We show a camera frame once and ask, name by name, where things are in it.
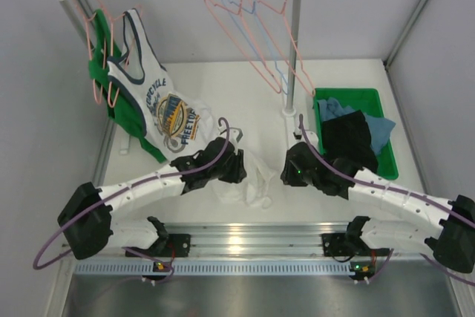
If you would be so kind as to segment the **plain white tank top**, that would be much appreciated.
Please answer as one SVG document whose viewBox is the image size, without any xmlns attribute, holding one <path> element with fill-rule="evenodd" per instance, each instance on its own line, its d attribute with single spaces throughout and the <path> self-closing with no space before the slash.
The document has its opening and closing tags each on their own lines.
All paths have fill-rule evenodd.
<svg viewBox="0 0 475 317">
<path fill-rule="evenodd" d="M 252 208 L 268 209 L 272 205 L 269 187 L 276 171 L 259 157 L 248 151 L 244 155 L 245 179 L 244 200 Z"/>
</svg>

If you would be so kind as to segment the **pink wire hanger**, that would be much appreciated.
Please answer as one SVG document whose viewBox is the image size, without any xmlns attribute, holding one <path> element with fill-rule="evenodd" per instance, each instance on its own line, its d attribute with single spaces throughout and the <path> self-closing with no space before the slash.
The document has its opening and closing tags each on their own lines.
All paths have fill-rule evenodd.
<svg viewBox="0 0 475 317">
<path fill-rule="evenodd" d="M 203 0 L 203 2 L 212 18 L 219 25 L 220 29 L 226 34 L 228 39 L 238 49 L 238 52 L 244 57 L 244 59 L 251 65 L 252 69 L 255 70 L 258 76 L 272 89 L 273 92 L 281 94 L 283 91 L 282 84 L 274 72 L 267 66 L 263 52 L 249 28 L 249 24 L 244 15 L 244 13 L 249 13 L 250 15 L 256 13 L 256 1 L 251 3 L 250 9 L 244 6 L 244 0 L 220 0 L 219 2 L 215 0 Z M 251 56 L 246 52 L 245 47 L 240 43 L 232 30 L 227 27 L 219 17 L 217 14 L 218 10 L 222 10 L 228 15 L 231 23 L 235 26 L 254 56 Z"/>
</svg>

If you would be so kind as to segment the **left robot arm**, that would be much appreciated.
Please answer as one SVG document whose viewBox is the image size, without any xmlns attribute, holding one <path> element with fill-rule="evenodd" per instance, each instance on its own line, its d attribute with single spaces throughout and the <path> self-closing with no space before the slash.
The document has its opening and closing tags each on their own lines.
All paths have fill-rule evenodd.
<svg viewBox="0 0 475 317">
<path fill-rule="evenodd" d="M 83 183 L 59 214 L 58 224 L 78 260 L 113 248 L 158 257 L 168 249 L 170 235 L 153 215 L 133 220 L 136 211 L 202 189 L 211 180 L 237 184 L 245 177 L 243 149 L 218 137 L 203 150 L 135 180 L 102 187 Z"/>
</svg>

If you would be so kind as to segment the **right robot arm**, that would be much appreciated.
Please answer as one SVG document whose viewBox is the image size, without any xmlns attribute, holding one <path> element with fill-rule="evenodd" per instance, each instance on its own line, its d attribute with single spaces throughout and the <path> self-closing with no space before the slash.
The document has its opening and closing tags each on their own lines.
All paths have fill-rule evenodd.
<svg viewBox="0 0 475 317">
<path fill-rule="evenodd" d="M 286 152 L 281 180 L 287 186 L 313 186 L 327 196 L 374 206 L 394 216 L 357 216 L 347 225 L 343 245 L 351 255 L 394 249 L 432 255 L 456 272 L 474 270 L 474 201 L 414 192 L 379 177 L 347 158 L 326 160 L 299 142 Z"/>
</svg>

